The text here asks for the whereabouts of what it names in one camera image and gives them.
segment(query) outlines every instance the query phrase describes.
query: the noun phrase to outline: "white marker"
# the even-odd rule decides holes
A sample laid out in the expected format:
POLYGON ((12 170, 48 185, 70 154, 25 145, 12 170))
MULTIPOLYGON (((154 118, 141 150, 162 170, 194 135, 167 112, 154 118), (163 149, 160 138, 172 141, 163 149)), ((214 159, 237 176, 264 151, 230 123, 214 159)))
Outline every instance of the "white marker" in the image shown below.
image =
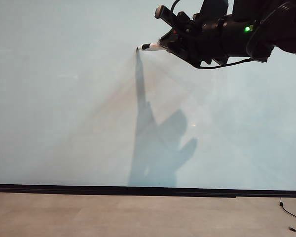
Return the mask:
POLYGON ((167 50, 167 49, 160 46, 160 44, 158 44, 158 43, 146 43, 146 44, 142 44, 141 46, 137 47, 137 50, 141 50, 141 51, 160 51, 160 50, 167 50))

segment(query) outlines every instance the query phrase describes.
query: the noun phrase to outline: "white wall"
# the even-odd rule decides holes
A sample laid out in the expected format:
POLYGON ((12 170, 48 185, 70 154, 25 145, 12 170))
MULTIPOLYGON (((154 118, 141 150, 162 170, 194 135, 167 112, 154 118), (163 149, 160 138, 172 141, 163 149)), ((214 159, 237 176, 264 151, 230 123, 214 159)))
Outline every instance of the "white wall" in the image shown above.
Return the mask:
POLYGON ((0 183, 296 190, 296 56, 136 55, 159 4, 0 0, 0 183))

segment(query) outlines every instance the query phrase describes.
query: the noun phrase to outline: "gray floor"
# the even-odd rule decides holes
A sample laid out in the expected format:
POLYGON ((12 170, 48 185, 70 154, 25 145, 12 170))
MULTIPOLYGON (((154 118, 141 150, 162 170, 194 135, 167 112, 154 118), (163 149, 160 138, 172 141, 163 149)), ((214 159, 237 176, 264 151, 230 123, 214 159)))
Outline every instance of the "gray floor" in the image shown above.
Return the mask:
MULTIPOLYGON (((283 201, 296 214, 296 199, 283 201)), ((0 194, 0 237, 296 237, 278 202, 0 194)))

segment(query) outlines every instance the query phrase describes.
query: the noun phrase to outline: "black baseboard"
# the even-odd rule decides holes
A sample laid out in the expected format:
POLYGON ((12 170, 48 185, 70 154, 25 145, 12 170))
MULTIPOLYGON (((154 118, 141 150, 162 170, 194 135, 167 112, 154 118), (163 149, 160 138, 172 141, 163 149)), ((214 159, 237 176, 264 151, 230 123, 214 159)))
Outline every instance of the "black baseboard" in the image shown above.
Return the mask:
POLYGON ((188 188, 154 188, 154 187, 17 185, 17 184, 0 184, 0 193, 213 197, 213 198, 236 198, 236 197, 296 198, 296 191, 188 189, 188 188))

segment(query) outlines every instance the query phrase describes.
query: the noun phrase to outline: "whiteboard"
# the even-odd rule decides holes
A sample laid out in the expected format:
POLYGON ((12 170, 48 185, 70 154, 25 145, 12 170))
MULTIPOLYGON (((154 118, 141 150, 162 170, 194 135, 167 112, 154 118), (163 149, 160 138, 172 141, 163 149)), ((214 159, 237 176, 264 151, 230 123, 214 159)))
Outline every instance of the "whiteboard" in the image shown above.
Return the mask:
POLYGON ((0 0, 0 184, 296 190, 296 55, 136 54, 159 4, 0 0))

